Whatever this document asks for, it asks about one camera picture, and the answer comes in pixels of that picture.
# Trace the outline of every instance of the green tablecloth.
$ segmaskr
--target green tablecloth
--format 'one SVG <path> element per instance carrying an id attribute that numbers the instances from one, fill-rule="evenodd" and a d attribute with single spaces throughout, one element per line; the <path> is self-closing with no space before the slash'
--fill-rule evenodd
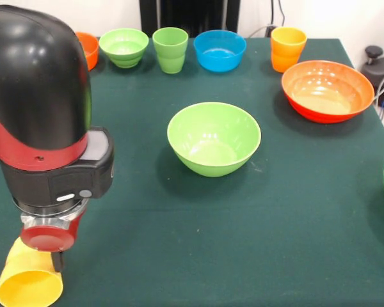
<path id="1" fill-rule="evenodd" d="M 227 74 L 162 73 L 150 43 L 130 70 L 103 55 L 91 71 L 93 124 L 115 139 L 111 190 L 92 201 L 65 254 L 67 306 L 384 306 L 384 129 L 371 107 L 336 125 L 298 115 L 250 39 Z M 309 40 L 301 60 L 349 64 L 338 40 Z M 196 102 L 251 113 L 262 142 L 221 178 L 184 167 L 166 126 Z M 20 230 L 0 171 L 0 272 Z"/>

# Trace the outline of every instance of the plastic bowl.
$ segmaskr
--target plastic bowl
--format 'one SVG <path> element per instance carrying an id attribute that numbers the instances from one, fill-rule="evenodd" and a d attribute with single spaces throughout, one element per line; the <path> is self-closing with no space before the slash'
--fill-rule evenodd
<path id="1" fill-rule="evenodd" d="M 357 70 L 331 61 L 304 61 L 283 74 L 290 105 L 317 123 L 338 123 L 365 111 L 374 99 L 370 81 Z"/>
<path id="2" fill-rule="evenodd" d="M 180 110 L 169 122 L 168 140 L 178 158 L 206 177 L 240 168 L 260 145 L 256 120 L 222 102 L 201 102 Z"/>
<path id="3" fill-rule="evenodd" d="M 240 64 L 246 41 L 231 31 L 211 30 L 199 34 L 193 47 L 202 67 L 211 72 L 228 72 Z"/>
<path id="4" fill-rule="evenodd" d="M 95 36 L 84 32 L 76 32 L 76 36 L 83 46 L 88 70 L 91 70 L 98 62 L 98 40 Z"/>
<path id="5" fill-rule="evenodd" d="M 137 29 L 115 29 L 100 38 L 100 48 L 120 68 L 136 66 L 149 43 L 148 36 Z"/>

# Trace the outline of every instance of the white wall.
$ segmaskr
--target white wall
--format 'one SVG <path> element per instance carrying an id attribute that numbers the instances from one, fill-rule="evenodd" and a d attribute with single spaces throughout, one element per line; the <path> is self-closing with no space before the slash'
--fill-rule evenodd
<path id="1" fill-rule="evenodd" d="M 66 22 L 74 31 L 101 36 L 115 28 L 141 29 L 138 0 L 0 0 L 38 10 Z"/>
<path id="2" fill-rule="evenodd" d="M 357 68 L 365 61 L 367 45 L 384 49 L 384 0 L 281 1 L 285 25 L 301 28 L 310 38 L 340 38 Z M 65 21 L 74 31 L 97 36 L 120 27 L 141 29 L 138 0 L 0 0 L 0 4 L 40 10 Z M 248 36 L 269 21 L 270 0 L 241 0 L 239 34 Z M 280 21 L 275 0 L 275 23 Z"/>
<path id="3" fill-rule="evenodd" d="M 384 49 L 384 0 L 281 0 L 285 26 L 310 38 L 340 38 L 354 66 L 365 61 L 364 49 Z M 281 17 L 275 0 L 275 24 Z M 248 36 L 270 23 L 270 0 L 241 0 L 238 33 Z M 264 36 L 261 31 L 257 36 Z"/>

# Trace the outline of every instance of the green bowl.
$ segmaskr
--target green bowl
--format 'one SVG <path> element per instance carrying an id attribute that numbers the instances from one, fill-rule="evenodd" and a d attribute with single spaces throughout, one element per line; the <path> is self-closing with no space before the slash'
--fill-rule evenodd
<path id="1" fill-rule="evenodd" d="M 105 33 L 99 40 L 100 48 L 120 68 L 138 64 L 149 43 L 148 36 L 137 29 L 115 29 Z"/>
<path id="2" fill-rule="evenodd" d="M 179 159 L 196 173 L 220 177 L 240 168 L 260 145 L 256 120 L 222 102 L 180 110 L 168 125 L 168 140 Z"/>

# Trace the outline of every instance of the orange bowl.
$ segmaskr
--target orange bowl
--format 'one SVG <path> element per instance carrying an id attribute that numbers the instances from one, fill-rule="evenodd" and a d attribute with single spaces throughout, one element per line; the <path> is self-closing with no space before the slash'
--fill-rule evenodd
<path id="1" fill-rule="evenodd" d="M 365 111 L 374 99 L 370 81 L 357 70 L 331 61 L 304 61 L 282 76 L 290 105 L 317 123 L 339 123 Z"/>
<path id="2" fill-rule="evenodd" d="M 88 70 L 91 70 L 98 62 L 98 40 L 95 36 L 83 32 L 76 32 L 76 36 L 83 46 Z"/>

